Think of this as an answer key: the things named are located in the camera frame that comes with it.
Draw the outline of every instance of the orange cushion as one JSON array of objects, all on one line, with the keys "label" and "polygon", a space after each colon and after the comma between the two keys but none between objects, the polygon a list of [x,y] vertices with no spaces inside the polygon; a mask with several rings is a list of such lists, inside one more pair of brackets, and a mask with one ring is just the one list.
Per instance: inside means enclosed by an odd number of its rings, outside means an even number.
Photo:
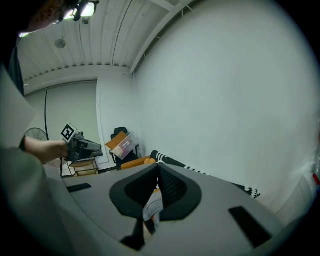
[{"label": "orange cushion", "polygon": [[125,170],[125,169],[133,168],[133,167],[136,167],[136,166],[142,166],[145,163],[145,160],[149,159],[149,158],[150,158],[150,156],[146,156],[144,158],[140,158],[140,159],[137,159],[137,160],[126,162],[126,163],[121,165],[121,169]]},{"label": "orange cushion", "polygon": [[120,142],[122,142],[126,137],[127,137],[127,135],[123,131],[121,131],[121,132],[119,132],[119,134],[117,136],[115,136],[111,141],[109,141],[105,145],[109,149],[114,150],[114,148],[116,146],[118,146],[120,144]]}]

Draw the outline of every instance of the white wall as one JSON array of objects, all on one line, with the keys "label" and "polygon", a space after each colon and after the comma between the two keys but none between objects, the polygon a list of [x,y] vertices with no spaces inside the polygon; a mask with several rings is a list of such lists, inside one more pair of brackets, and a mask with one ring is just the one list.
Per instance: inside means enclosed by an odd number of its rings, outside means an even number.
[{"label": "white wall", "polygon": [[[79,82],[59,87],[49,88],[46,103],[46,121],[49,139],[61,140],[61,132],[67,122],[72,123],[84,132],[87,140],[100,143],[97,122],[97,82]],[[26,100],[35,110],[35,118],[30,128],[45,128],[45,98],[46,91],[27,95]],[[97,157],[100,169],[104,169],[108,157]],[[69,175],[67,166],[64,166],[64,175]]]},{"label": "white wall", "polygon": [[270,192],[310,170],[319,69],[273,3],[200,3],[135,74],[146,154]]},{"label": "white wall", "polygon": [[126,127],[129,132],[137,132],[137,110],[134,100],[133,79],[126,75],[105,73],[98,76],[96,89],[96,109],[98,129],[103,154],[109,163],[105,168],[115,166],[105,145],[111,140],[115,128]]}]

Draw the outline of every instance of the hand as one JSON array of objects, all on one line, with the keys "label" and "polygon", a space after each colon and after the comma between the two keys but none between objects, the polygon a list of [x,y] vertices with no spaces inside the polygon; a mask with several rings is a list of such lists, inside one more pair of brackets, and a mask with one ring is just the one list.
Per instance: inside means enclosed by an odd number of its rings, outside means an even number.
[{"label": "hand", "polygon": [[25,151],[37,157],[42,164],[57,158],[67,158],[68,144],[64,140],[41,141],[26,136],[24,139]]}]

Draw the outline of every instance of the gray surface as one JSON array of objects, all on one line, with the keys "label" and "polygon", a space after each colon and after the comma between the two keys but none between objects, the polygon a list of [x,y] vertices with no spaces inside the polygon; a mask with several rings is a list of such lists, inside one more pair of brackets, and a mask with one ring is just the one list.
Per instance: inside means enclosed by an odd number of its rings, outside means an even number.
[{"label": "gray surface", "polygon": [[[97,225],[86,215],[68,192],[56,168],[46,166],[45,172],[57,211],[77,256],[131,256],[138,254],[135,250],[111,238],[101,228],[103,225]],[[93,176],[75,177],[73,178],[74,180],[70,179],[67,183],[75,185],[82,183],[82,179],[84,178],[91,180],[91,177]],[[107,214],[105,215],[105,219],[109,222],[115,221],[114,219],[108,218]]]},{"label": "gray surface", "polygon": [[0,150],[0,163],[3,194],[23,227],[53,254],[75,255],[40,161],[14,148]]},{"label": "gray surface", "polygon": [[64,178],[65,185],[89,183],[92,187],[71,193],[83,212],[104,232],[117,241],[132,235],[137,220],[120,214],[111,202],[109,192],[113,184],[144,170],[147,165],[122,171],[110,171],[99,175]]},{"label": "gray surface", "polygon": [[229,182],[181,167],[172,169],[197,182],[202,190],[198,207],[184,220],[160,222],[141,250],[150,255],[233,256],[253,248],[228,209],[243,206],[272,236],[282,224],[264,207]]}]

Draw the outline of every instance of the ceiling beam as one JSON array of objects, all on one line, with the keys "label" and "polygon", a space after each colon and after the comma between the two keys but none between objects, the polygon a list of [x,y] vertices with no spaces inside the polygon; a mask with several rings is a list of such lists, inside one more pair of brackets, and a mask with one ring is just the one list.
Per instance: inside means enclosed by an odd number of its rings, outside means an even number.
[{"label": "ceiling beam", "polygon": [[24,88],[24,94],[28,95],[45,88],[65,83],[96,80],[100,75],[106,73],[131,76],[129,75],[129,71],[130,69],[128,67],[107,65],[74,66],[58,69],[25,81],[24,84],[28,84],[29,86]]},{"label": "ceiling beam", "polygon": [[167,9],[169,12],[171,12],[175,8],[174,5],[172,5],[171,3],[169,3],[166,0],[149,0],[149,1],[158,5],[158,6],[161,6],[164,9]]},{"label": "ceiling beam", "polygon": [[138,55],[136,56],[131,69],[130,74],[133,74],[137,68],[137,65],[140,62],[140,59],[144,56],[146,50],[151,45],[151,43],[154,41],[154,39],[158,36],[158,34],[161,32],[161,30],[179,13],[182,11],[183,8],[186,7],[186,5],[189,5],[194,0],[183,0],[183,3],[177,4],[172,11],[170,11],[161,21],[160,23],[155,27],[155,29],[152,31],[152,33],[149,35],[148,39],[144,42],[142,48],[140,49]]}]

